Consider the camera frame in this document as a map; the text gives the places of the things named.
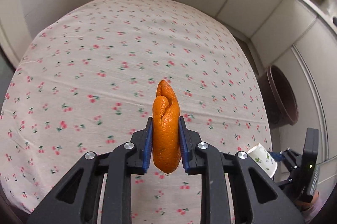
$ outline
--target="orange peel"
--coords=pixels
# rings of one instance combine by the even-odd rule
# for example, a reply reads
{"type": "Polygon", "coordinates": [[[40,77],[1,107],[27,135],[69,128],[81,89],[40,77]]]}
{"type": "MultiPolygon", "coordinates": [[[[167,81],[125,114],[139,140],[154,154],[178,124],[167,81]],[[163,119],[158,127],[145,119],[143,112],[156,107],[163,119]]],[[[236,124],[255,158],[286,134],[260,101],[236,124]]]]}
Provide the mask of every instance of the orange peel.
{"type": "Polygon", "coordinates": [[[158,84],[152,115],[153,161],[158,169],[169,174],[178,167],[181,159],[178,134],[180,108],[176,94],[165,80],[158,84]]]}

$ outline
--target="white paper cup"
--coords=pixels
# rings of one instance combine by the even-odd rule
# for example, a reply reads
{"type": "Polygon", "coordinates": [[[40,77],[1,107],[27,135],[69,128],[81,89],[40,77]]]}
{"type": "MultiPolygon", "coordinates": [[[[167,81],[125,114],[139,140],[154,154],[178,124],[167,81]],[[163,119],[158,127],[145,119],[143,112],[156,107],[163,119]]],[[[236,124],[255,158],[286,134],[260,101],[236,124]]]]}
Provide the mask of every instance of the white paper cup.
{"type": "Polygon", "coordinates": [[[258,143],[251,148],[248,152],[249,156],[272,178],[277,169],[277,162],[267,152],[267,150],[258,143]]]}

